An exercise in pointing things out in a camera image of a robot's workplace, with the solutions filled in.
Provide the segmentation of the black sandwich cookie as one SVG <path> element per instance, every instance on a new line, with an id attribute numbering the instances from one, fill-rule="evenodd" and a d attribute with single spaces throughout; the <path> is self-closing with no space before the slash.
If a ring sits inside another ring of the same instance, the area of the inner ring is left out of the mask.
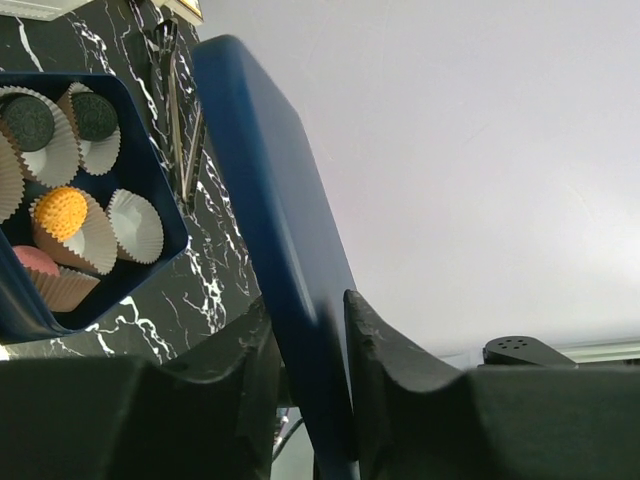
<path id="1" fill-rule="evenodd" d="M 47 146 L 55 131 L 49 107 L 32 95 L 14 93 L 1 98 L 1 120 L 23 152 Z"/>
<path id="2" fill-rule="evenodd" d="M 117 112 L 103 96 L 94 92 L 74 93 L 71 103 L 81 139 L 103 141 L 118 127 Z"/>

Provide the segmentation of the orange round cookie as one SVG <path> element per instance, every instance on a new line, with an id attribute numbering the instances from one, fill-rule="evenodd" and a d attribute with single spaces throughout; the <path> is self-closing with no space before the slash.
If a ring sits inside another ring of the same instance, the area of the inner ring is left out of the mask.
<path id="1" fill-rule="evenodd" d="M 42 196 L 34 206 L 35 222 L 58 241 L 73 237 L 88 215 L 83 193 L 73 187 L 58 187 Z"/>

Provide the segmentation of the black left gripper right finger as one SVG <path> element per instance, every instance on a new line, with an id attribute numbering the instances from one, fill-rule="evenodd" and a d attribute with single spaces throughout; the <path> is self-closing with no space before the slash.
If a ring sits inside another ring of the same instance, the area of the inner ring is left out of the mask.
<path id="1" fill-rule="evenodd" d="M 364 479 L 635 479 L 631 366 L 459 370 L 344 295 Z"/>

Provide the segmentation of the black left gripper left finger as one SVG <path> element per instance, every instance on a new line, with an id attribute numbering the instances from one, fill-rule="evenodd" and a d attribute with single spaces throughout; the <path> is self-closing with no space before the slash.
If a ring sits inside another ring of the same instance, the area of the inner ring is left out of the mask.
<path id="1" fill-rule="evenodd" d="M 262 300 L 174 360 L 1 365 L 5 479 L 266 479 L 280 353 Z"/>

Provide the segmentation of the pink round cookie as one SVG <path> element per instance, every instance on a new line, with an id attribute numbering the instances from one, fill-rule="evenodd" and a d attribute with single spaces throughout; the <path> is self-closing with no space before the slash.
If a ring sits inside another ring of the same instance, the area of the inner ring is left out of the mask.
<path id="1" fill-rule="evenodd" d="M 36 247 L 17 245 L 13 247 L 13 252 L 25 268 L 47 275 L 60 275 L 59 267 L 54 260 Z"/>

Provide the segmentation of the blue tin lid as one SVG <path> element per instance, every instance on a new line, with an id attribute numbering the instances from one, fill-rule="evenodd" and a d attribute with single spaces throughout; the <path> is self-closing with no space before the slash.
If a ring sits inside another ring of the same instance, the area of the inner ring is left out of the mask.
<path id="1" fill-rule="evenodd" d="M 356 477 L 344 293 L 355 286 L 298 112 L 238 38 L 192 53 L 236 223 L 325 479 Z"/>

